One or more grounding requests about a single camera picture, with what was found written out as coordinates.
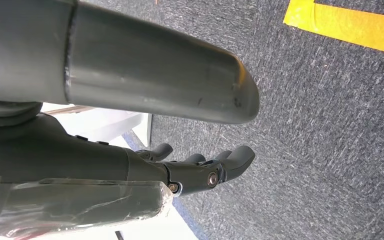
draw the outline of yellow tape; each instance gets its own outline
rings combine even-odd
[[[291,0],[283,23],[312,33],[384,51],[384,15]]]

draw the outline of clear plastic wrap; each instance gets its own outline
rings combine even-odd
[[[0,239],[115,226],[167,214],[172,192],[158,181],[44,179],[0,183]]]

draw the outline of blue edge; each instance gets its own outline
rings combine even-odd
[[[126,143],[130,146],[133,151],[138,151],[141,149],[141,147],[139,147],[133,141],[132,137],[128,133],[124,133],[121,136],[124,138]],[[195,236],[199,240],[208,240],[208,237],[205,235],[201,226],[194,220],[194,218],[191,216],[191,214],[188,212],[188,210],[178,197],[175,197],[173,199],[173,206],[174,208],[176,208],[177,212],[183,218],[184,222],[189,226],[190,230],[192,230],[193,234],[195,234]]]

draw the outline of gray metal tube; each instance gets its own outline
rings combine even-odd
[[[0,0],[0,101],[66,104],[73,0]]]
[[[258,113],[253,79],[221,48],[86,3],[74,24],[71,103],[228,124]]]

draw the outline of metal bolt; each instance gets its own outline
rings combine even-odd
[[[217,176],[217,174],[215,172],[211,172],[208,175],[208,182],[207,183],[210,187],[214,187],[218,181],[219,181],[219,177]]]
[[[176,193],[179,190],[179,186],[175,183],[170,183],[168,189],[170,189],[172,193]]]

